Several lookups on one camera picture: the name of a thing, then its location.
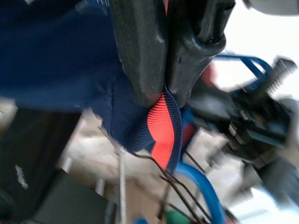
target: white logo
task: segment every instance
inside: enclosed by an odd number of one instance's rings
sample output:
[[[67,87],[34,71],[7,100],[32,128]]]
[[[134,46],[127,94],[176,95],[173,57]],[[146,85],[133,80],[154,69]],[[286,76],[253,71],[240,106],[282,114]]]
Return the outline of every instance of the white logo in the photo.
[[[16,165],[15,170],[17,171],[18,182],[22,185],[24,189],[28,189],[29,185],[26,183],[22,168]]]

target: green object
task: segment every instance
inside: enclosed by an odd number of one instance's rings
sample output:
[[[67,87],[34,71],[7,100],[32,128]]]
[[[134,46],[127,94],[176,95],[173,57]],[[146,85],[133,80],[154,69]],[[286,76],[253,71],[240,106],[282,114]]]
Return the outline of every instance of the green object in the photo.
[[[165,212],[167,224],[189,224],[190,221],[181,213],[175,210]]]

